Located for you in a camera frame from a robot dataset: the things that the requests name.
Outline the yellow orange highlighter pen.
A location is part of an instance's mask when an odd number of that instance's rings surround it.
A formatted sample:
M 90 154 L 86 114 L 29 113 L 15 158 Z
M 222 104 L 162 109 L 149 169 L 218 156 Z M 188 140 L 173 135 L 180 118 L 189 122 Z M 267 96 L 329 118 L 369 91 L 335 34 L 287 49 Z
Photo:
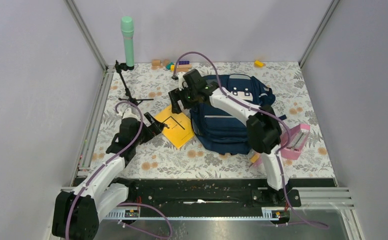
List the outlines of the yellow orange highlighter pen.
M 254 164 L 254 163 L 260 158 L 260 156 L 261 156 L 260 153 L 255 153 L 255 154 L 253 154 L 253 155 L 249 158 L 249 160 L 250 160 L 251 163 Z

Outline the yellow block far right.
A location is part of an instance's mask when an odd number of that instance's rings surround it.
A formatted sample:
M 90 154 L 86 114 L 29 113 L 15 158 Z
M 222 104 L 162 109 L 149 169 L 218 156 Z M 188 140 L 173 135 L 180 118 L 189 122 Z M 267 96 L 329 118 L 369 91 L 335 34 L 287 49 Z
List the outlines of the yellow block far right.
M 259 60 L 255 60 L 254 63 L 253 63 L 253 66 L 255 68 L 263 68 L 266 64 L 264 62 L 261 62 Z

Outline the purple studded toy brick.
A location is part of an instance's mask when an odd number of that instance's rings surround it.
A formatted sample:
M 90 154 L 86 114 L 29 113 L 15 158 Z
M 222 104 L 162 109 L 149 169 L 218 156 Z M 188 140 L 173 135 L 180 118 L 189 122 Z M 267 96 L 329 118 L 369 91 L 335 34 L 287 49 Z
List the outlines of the purple studded toy brick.
M 189 60 L 180 60 L 178 62 L 179 65 L 189 65 L 190 64 L 190 61 Z

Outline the yellow book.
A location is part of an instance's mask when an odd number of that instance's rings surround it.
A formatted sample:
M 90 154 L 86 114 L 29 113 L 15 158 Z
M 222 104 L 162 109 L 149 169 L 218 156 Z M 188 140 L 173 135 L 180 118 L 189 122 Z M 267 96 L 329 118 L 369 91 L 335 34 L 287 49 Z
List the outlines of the yellow book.
M 159 112 L 154 118 L 166 125 L 162 133 L 177 149 L 180 149 L 195 136 L 191 120 L 183 113 L 172 113 L 171 105 Z

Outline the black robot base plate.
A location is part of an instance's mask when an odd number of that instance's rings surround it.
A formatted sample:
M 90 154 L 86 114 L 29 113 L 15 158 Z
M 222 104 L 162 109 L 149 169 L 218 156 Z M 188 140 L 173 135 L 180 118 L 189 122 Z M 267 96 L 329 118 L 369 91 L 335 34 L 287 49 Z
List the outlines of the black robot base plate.
M 301 206 L 299 192 L 292 186 L 287 196 L 275 191 L 266 179 L 125 179 L 116 178 L 113 183 L 129 188 L 127 202 L 141 203 L 160 210 L 175 206 L 196 205 L 244 205 L 248 207 L 277 208 L 285 210 L 288 204 Z

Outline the pink highlighter pen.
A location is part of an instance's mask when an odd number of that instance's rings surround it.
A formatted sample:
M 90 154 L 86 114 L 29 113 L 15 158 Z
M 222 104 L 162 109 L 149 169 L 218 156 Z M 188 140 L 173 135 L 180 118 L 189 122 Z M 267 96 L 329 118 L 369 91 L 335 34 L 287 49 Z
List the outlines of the pink highlighter pen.
M 252 167 L 259 168 L 263 164 L 263 161 L 261 158 L 258 158 L 253 164 Z

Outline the black tripod stand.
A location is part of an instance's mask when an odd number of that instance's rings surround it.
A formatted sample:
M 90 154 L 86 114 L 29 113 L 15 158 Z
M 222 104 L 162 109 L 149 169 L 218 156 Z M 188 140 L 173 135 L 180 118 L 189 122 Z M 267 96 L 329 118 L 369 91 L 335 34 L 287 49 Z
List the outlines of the black tripod stand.
M 122 98 L 122 97 L 119 97 L 118 100 L 120 101 L 128 101 L 136 106 L 138 106 L 139 104 L 141 104 L 142 102 L 146 102 L 146 101 L 153 101 L 154 99 L 153 98 L 135 98 L 132 96 L 131 94 L 131 91 L 130 89 L 128 88 L 126 82 L 125 82 L 125 79 L 122 75 L 122 71 L 126 72 L 126 71 L 132 71 L 134 70 L 134 66 L 128 66 L 125 62 L 119 62 L 118 60 L 115 61 L 115 65 L 114 65 L 114 68 L 115 68 L 115 71 L 118 73 L 118 75 L 120 76 L 120 79 L 124 85 L 124 93 L 125 93 L 125 96 L 126 98 Z

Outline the pink box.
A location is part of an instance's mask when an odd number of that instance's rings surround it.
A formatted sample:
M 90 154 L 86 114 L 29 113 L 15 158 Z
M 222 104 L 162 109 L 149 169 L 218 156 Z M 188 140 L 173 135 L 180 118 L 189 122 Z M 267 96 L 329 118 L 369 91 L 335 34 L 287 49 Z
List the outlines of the pink box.
M 297 160 L 303 152 L 303 148 L 310 135 L 311 126 L 301 123 L 289 130 L 290 141 L 280 153 L 284 159 Z

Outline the light wooden cube block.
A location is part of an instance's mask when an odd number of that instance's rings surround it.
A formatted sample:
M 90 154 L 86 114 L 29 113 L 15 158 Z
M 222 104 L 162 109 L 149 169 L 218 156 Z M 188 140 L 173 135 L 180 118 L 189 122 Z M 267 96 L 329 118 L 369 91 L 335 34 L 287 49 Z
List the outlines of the light wooden cube block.
M 153 67 L 158 67 L 158 66 L 160 66 L 161 64 L 162 64 L 162 62 L 161 62 L 160 59 L 153 59 L 153 60 L 151 61 L 151 65 L 152 65 Z

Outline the long wooden block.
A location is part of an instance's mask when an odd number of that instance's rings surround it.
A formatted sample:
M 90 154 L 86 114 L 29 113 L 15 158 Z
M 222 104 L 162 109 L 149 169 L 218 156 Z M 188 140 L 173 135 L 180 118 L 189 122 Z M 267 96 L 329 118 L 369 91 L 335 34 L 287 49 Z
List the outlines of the long wooden block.
M 190 68 L 189 67 L 178 67 L 177 69 L 176 69 L 176 72 L 177 73 L 181 73 L 181 72 L 188 72 L 190 70 Z
M 182 65 L 178 65 L 177 68 L 178 68 L 178 69 L 190 69 L 190 68 L 192 68 L 192 64 L 182 64 Z

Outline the teal toy block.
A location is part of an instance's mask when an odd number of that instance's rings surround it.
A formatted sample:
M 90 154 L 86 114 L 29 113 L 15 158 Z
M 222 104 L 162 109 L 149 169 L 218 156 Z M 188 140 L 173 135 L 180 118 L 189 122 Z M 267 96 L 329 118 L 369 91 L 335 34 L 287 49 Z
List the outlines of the teal toy block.
M 166 69 L 167 69 L 167 70 L 170 70 L 171 65 L 174 65 L 174 64 L 175 64 L 174 62 L 170 62 L 170 64 L 168 64 L 168 65 L 166 66 Z

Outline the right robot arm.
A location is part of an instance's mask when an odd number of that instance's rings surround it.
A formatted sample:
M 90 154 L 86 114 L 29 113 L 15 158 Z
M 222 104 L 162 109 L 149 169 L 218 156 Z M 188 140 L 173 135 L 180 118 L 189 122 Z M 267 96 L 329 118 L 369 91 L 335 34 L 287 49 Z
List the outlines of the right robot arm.
M 283 121 L 275 115 L 271 88 L 253 76 L 219 74 L 202 76 L 193 69 L 179 78 L 169 92 L 174 114 L 188 110 L 191 127 L 203 146 L 219 154 L 262 155 L 269 201 L 283 205 L 289 194 L 288 178 L 280 162 Z

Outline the brown wooden block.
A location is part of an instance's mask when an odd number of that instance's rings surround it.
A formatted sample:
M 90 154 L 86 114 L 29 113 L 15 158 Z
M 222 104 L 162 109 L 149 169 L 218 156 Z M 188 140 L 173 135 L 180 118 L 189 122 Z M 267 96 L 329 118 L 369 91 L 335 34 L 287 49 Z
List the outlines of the brown wooden block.
M 164 59 L 163 61 L 162 61 L 162 65 L 164 66 L 164 67 L 166 67 L 167 65 L 169 65 L 170 64 L 170 60 L 169 59 Z

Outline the green microphone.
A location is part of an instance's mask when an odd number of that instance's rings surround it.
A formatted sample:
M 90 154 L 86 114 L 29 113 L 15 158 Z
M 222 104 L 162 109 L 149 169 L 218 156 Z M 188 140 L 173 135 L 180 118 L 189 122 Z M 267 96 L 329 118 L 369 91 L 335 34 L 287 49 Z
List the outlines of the green microphone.
M 125 64 L 128 70 L 135 68 L 134 60 L 134 22 L 130 16 L 123 16 L 120 21 L 120 29 L 123 36 Z

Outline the long wooden block rear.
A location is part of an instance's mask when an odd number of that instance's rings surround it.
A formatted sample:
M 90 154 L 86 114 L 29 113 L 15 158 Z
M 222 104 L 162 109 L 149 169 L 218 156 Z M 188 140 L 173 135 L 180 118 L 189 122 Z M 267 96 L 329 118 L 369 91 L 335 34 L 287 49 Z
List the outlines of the long wooden block rear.
M 182 65 L 178 65 L 177 68 L 178 68 L 178 69 L 190 69 L 190 68 L 192 68 L 192 64 L 182 64 Z

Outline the navy blue student backpack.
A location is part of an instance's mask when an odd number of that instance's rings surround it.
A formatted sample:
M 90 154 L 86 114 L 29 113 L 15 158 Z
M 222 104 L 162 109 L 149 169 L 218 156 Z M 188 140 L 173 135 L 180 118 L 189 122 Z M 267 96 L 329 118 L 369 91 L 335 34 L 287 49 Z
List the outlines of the navy blue student backpack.
M 273 90 L 254 76 L 245 74 L 206 75 L 208 84 L 221 85 L 236 97 L 274 114 Z M 247 155 L 251 150 L 269 154 L 280 144 L 281 127 L 277 120 L 256 112 L 248 121 L 239 121 L 230 113 L 200 103 L 189 110 L 191 126 L 204 148 L 219 154 Z

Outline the long wooden block front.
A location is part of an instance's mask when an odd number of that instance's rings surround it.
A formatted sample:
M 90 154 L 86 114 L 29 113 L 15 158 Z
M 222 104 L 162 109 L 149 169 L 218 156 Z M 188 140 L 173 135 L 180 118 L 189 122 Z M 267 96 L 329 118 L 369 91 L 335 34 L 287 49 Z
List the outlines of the long wooden block front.
M 181 72 L 188 72 L 190 70 L 190 68 L 189 67 L 178 67 L 177 69 L 176 69 L 176 72 L 177 73 L 181 73 Z

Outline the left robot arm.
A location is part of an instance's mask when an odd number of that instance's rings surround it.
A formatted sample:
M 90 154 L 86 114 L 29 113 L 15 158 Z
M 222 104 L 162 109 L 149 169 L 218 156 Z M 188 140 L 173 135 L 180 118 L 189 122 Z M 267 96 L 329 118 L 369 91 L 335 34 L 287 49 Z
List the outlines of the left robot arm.
M 55 199 L 51 233 L 67 240 L 92 240 L 100 222 L 118 204 L 134 204 L 137 192 L 122 183 L 114 183 L 136 154 L 136 147 L 159 135 L 166 124 L 149 113 L 138 118 L 125 113 L 119 131 L 106 149 L 107 160 L 95 168 L 86 179 L 70 192 L 62 191 Z

